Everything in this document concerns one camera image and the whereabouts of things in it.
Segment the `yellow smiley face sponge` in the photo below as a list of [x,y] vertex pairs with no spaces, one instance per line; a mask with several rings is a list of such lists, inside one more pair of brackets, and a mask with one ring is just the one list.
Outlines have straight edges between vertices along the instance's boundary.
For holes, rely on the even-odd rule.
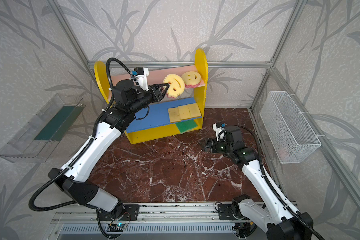
[[185,83],[183,79],[176,74],[167,75],[164,80],[164,84],[169,84],[169,89],[167,91],[167,96],[169,98],[179,97],[185,90]]

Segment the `yellow sponge green scourer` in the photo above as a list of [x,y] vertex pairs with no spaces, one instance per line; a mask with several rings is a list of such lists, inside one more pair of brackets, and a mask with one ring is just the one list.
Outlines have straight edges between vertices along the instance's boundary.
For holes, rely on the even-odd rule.
[[192,131],[193,129],[198,127],[198,124],[195,120],[187,120],[184,122],[175,123],[176,127],[178,128],[180,134]]

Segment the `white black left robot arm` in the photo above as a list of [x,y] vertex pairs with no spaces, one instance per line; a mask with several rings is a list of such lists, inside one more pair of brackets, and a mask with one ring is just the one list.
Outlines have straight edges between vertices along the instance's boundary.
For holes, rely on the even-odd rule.
[[[89,175],[108,147],[133,121],[138,121],[136,113],[163,100],[170,85],[148,85],[147,68],[131,71],[116,58],[109,58],[106,63],[96,62],[94,70],[97,80],[100,73],[107,78],[111,95],[109,103],[96,119],[86,143],[61,169],[52,169],[50,180],[31,196],[29,208],[32,211],[46,212],[77,203],[98,212],[108,212],[113,218],[120,218],[125,213],[122,200],[89,183]],[[53,183],[72,200],[49,207],[36,206],[36,198]]]

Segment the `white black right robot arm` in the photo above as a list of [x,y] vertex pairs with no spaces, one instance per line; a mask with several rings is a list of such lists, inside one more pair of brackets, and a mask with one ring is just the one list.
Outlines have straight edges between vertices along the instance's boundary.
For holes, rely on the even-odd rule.
[[266,233],[269,240],[310,240],[313,236],[322,240],[323,236],[314,230],[314,221],[305,212],[301,213],[279,189],[265,170],[259,148],[247,147],[242,130],[258,138],[243,126],[227,126],[225,123],[213,125],[216,138],[207,138],[203,150],[221,154],[229,158],[251,181],[265,208],[259,207],[247,195],[232,200],[233,215],[236,219],[248,218]]

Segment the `yellow pink blue wooden shelf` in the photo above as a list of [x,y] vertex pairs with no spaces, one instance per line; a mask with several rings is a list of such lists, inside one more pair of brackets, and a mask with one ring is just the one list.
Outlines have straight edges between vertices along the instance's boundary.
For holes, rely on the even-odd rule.
[[[165,138],[173,135],[180,134],[175,123],[170,123],[168,109],[176,108],[178,106],[189,105],[197,103],[201,111],[202,116],[200,118],[193,118],[188,120],[195,120],[198,127],[193,129],[199,130],[203,127],[204,111],[207,95],[207,83],[208,83],[208,63],[206,55],[203,50],[198,49],[195,53],[195,64],[192,67],[172,68],[160,71],[153,71],[152,75],[157,78],[165,78],[169,74],[181,74],[195,71],[198,72],[201,77],[201,83],[198,87],[194,88],[194,96],[192,98],[186,98],[181,100],[173,100],[170,102],[160,101],[158,103],[151,103],[149,109],[142,109],[136,113],[138,121],[133,121],[128,128],[122,133],[125,134],[131,144],[142,143],[155,139]],[[109,84],[107,84],[107,78],[105,74],[100,73],[100,79],[97,80],[101,93],[107,103],[111,98],[109,93]],[[162,84],[163,81],[154,80],[148,76],[148,85]]]

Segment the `green scouring pad in bin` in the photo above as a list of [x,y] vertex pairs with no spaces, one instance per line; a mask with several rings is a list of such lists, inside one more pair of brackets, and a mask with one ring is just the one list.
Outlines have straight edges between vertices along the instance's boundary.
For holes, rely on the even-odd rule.
[[34,140],[60,142],[84,108],[85,106],[63,106]]

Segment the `aluminium frame profiles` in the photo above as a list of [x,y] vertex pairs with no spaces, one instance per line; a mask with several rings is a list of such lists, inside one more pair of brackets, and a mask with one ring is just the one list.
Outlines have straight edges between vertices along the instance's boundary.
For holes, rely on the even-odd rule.
[[[82,62],[82,64],[84,64],[84,71],[86,71],[87,74],[89,74],[90,78],[92,79],[92,81],[94,81],[94,83],[97,82],[97,78],[96,78],[96,70],[95,70],[95,65],[97,65],[97,62],[95,62],[94,60],[91,62],[88,60],[85,51],[83,49],[83,47],[80,45],[80,41],[78,41],[77,36],[75,34],[75,31],[72,29],[72,26],[70,25],[69,21],[67,20],[67,16],[71,16],[72,18],[76,18],[78,20],[80,20],[83,23],[86,23],[87,25],[91,25],[93,28],[97,28],[98,31],[101,30],[101,28],[96,24],[96,21],[94,18],[92,18],[92,14],[89,11],[89,9],[85,6],[85,4],[83,3],[83,6],[81,6],[82,1],[68,1],[71,2],[70,4],[72,6],[76,6],[78,8],[78,10],[71,10],[69,8],[67,8],[65,10],[64,6],[61,6],[59,4],[59,1],[47,1],[47,7],[43,8],[42,10],[42,15],[48,15],[48,14],[52,14],[54,15],[57,20],[59,21],[63,31],[65,32],[65,34],[67,35],[69,41],[71,42],[72,46],[74,47],[76,53],[79,55],[79,59]],[[288,93],[293,93],[293,94],[289,94],[287,96],[290,96],[292,100],[295,101],[295,103],[297,104],[298,108],[307,110],[306,107],[306,103],[309,100],[309,96],[312,93],[313,87],[315,86],[315,81],[317,79],[318,74],[321,71],[321,61],[322,61],[322,57],[323,57],[323,49],[326,45],[326,42],[328,42],[330,39],[334,38],[334,36],[340,34],[341,32],[344,31],[345,28],[347,28],[348,25],[351,25],[352,22],[354,22],[356,19],[360,18],[360,10],[358,12],[356,12],[353,15],[353,1],[347,1],[347,20],[340,25],[336,30],[334,30],[333,32],[331,32],[330,34],[328,34],[328,32],[326,32],[326,35],[323,34],[322,39],[320,41],[320,44],[318,44],[317,46],[315,46],[314,48],[312,48],[312,51],[319,51],[318,52],[318,59],[316,61],[316,65],[315,65],[315,71],[313,72],[312,75],[312,80],[310,81],[310,86],[307,89],[306,95],[304,97],[303,100],[301,100],[301,98],[299,98],[299,96],[296,96],[295,94],[297,93],[296,91],[292,91],[291,89],[291,84],[290,82],[287,82],[287,65],[286,65],[286,70],[285,70],[285,74],[286,76],[284,77],[281,72],[279,71],[279,69],[277,68],[277,63],[280,62],[281,60],[281,56],[282,54],[284,54],[287,49],[290,49],[289,47],[287,48],[288,42],[290,41],[290,37],[294,34],[294,32],[297,31],[297,25],[298,22],[300,20],[303,19],[303,13],[304,13],[304,9],[307,8],[307,6],[312,6],[311,8],[315,7],[315,8],[320,8],[321,10],[323,10],[323,13],[321,13],[321,18],[319,18],[320,20],[323,20],[323,22],[320,22],[318,19],[318,23],[315,26],[315,36],[312,39],[312,44],[314,44],[316,42],[316,38],[317,35],[319,33],[319,30],[321,29],[322,25],[326,25],[328,23],[330,23],[331,20],[331,15],[332,12],[336,11],[336,9],[338,8],[338,5],[341,5],[343,1],[337,1],[336,4],[334,4],[332,7],[328,7],[326,4],[330,3],[331,1],[288,1],[285,2],[283,4],[280,4],[278,6],[274,6],[272,9],[269,9],[267,12],[264,12],[263,15],[259,16],[259,19],[262,19],[264,16],[267,16],[275,11],[278,11],[277,14],[281,14],[282,12],[288,11],[289,9],[293,9],[291,16],[287,22],[287,25],[283,31],[283,34],[281,35],[281,38],[278,42],[278,45],[276,47],[276,50],[272,56],[272,58],[270,58],[269,61],[263,61],[263,62],[243,62],[243,61],[231,61],[231,62],[227,62],[227,60],[229,59],[227,56],[226,60],[221,60],[219,62],[208,62],[210,64],[210,68],[212,68],[212,70],[214,69],[220,69],[220,68],[224,68],[224,69],[267,69],[266,71],[266,75],[263,77],[262,83],[259,86],[259,89],[256,93],[256,96],[253,100],[252,103],[252,109],[255,109],[257,104],[260,104],[260,97],[262,95],[265,96],[265,88],[266,85],[269,82],[269,76],[273,77],[275,79],[275,81],[278,83],[279,87],[282,88],[282,90],[288,92]],[[347,35],[349,38],[354,39],[353,41],[355,41],[356,43],[358,43],[358,45],[360,46],[360,31],[359,32],[354,32],[354,33],[349,33]],[[127,64],[127,67],[129,66],[134,66],[136,65],[136,67],[148,67],[148,68],[153,68],[153,69],[162,69],[162,70],[169,70],[172,69],[174,71],[174,69],[179,69],[179,68],[191,68],[191,65],[193,65],[196,62],[196,57],[195,54],[198,51],[198,49],[200,50],[204,50],[205,54],[207,55],[208,50],[212,47],[212,42],[206,42],[203,43],[201,45],[201,47],[197,47],[193,52],[191,51],[190,53],[185,54],[185,58],[187,58],[187,55],[192,56],[190,57],[191,61],[186,62],[183,60],[180,61],[167,61],[167,62],[160,62],[160,61],[156,61],[153,58],[150,59],[148,57],[146,57],[147,60],[151,60],[151,61],[143,61],[143,62],[139,62],[139,61],[135,61],[135,62],[125,62]],[[359,129],[357,129],[356,127],[353,128],[353,125],[350,125],[348,122],[341,122],[343,121],[343,119],[339,119],[339,118],[335,118],[335,116],[332,115],[326,115],[326,114],[312,114],[312,111],[309,112],[300,112],[299,115],[303,115],[306,120],[308,121],[308,124],[311,125],[312,129],[314,132],[316,132],[319,135],[316,135],[316,138],[318,138],[319,140],[321,139],[322,141],[322,146],[321,146],[321,151],[322,154],[324,156],[324,158],[326,159],[326,161],[328,162],[328,164],[331,166],[331,168],[333,169],[333,174],[335,174],[337,176],[337,179],[339,180],[339,182],[344,186],[344,191],[347,192],[348,196],[350,196],[352,198],[352,200],[355,202],[355,205],[360,208],[360,181],[358,180],[358,175],[356,175],[357,172],[353,172],[353,170],[348,170],[346,168],[346,161],[344,160],[344,158],[339,154],[339,152],[336,152],[338,149],[343,149],[344,151],[348,151],[348,152],[352,152],[351,151],[351,145],[348,144],[358,144],[360,145],[360,131]],[[331,123],[331,124],[342,124],[342,126],[338,125],[339,129],[343,129],[343,131],[346,132],[346,130],[348,129],[350,132],[348,132],[349,136],[352,136],[351,139],[338,139],[338,138],[334,138],[332,135],[321,135],[321,134],[325,134],[325,131],[323,130],[323,128],[321,128],[316,122],[315,119],[321,122],[326,122],[326,123]],[[357,166],[360,167],[360,148],[359,149],[354,149],[354,155],[355,155],[355,160],[354,160],[354,167],[355,167],[355,171],[359,170],[358,168],[356,168]]]

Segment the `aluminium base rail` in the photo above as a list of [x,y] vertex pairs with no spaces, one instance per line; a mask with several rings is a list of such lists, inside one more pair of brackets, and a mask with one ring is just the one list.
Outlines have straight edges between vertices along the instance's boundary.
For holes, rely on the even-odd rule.
[[231,234],[237,229],[266,232],[271,224],[291,218],[290,213],[276,203],[271,209],[262,202],[245,200],[235,214],[231,203],[135,203],[127,204],[127,213],[112,220],[105,213],[96,213],[80,206],[65,207],[55,214],[46,240],[61,235],[97,235],[102,232],[113,237],[128,234]]

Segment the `clear plastic wall bin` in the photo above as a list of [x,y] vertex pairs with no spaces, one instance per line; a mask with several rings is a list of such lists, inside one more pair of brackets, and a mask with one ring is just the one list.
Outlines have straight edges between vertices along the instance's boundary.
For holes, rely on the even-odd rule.
[[44,163],[85,107],[82,97],[55,94],[0,149],[0,157],[11,163]]

